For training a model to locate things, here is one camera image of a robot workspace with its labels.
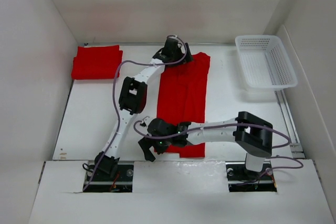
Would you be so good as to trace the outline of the white perforated plastic basket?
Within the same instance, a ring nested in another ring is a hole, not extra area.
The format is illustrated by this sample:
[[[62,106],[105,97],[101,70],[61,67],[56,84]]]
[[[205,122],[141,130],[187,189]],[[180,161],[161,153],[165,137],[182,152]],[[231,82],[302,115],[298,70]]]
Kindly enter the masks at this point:
[[[235,38],[240,69],[247,89],[280,91],[298,84],[281,39],[274,35]]]

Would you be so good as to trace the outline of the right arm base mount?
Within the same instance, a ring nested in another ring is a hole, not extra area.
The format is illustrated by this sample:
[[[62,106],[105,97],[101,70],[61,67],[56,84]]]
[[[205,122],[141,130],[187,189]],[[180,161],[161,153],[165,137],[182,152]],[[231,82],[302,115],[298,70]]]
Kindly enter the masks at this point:
[[[270,161],[263,164],[261,172],[247,170],[244,162],[226,162],[225,165],[230,193],[277,192],[274,176],[263,175],[271,168]]]

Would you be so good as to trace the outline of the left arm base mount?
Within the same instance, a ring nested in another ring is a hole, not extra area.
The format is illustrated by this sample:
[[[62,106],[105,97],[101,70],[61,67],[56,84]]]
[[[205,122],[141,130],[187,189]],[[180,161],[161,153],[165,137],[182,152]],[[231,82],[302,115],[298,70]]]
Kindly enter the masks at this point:
[[[97,170],[93,175],[94,163],[83,163],[86,171],[84,193],[131,193],[133,191],[134,163],[121,162],[112,177]]]

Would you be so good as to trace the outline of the folded red t shirt stack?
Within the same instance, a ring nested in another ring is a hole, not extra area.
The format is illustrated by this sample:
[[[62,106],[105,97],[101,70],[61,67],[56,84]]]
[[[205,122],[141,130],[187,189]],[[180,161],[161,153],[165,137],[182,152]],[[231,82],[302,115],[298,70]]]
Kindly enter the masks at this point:
[[[119,45],[103,47],[78,47],[73,58],[71,78],[73,80],[113,79],[123,51]]]

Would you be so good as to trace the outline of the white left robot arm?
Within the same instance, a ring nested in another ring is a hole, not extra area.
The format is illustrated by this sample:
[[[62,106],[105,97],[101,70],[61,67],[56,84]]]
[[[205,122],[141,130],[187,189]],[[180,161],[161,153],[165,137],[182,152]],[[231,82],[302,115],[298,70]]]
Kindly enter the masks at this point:
[[[119,73],[126,63],[143,66],[138,74],[123,79],[119,98],[116,99],[116,81],[112,84],[112,104],[117,122],[102,151],[94,159],[93,174],[100,171],[114,178],[118,170],[121,150],[129,129],[146,106],[148,84],[161,76],[166,67],[175,67],[192,61],[189,45],[178,36],[169,35],[164,46],[159,49],[150,62],[142,63],[133,60],[122,61],[115,72]]]

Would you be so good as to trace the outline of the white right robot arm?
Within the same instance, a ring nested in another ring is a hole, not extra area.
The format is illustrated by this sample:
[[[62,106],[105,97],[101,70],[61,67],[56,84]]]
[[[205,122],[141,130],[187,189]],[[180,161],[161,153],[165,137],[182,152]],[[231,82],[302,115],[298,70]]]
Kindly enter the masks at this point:
[[[160,118],[145,118],[137,123],[147,134],[138,141],[145,160],[155,161],[170,146],[185,148],[208,142],[231,142],[246,152],[245,169],[260,173],[264,161],[272,155],[273,125],[249,112],[241,111],[236,118],[214,123],[181,122],[177,125]]]

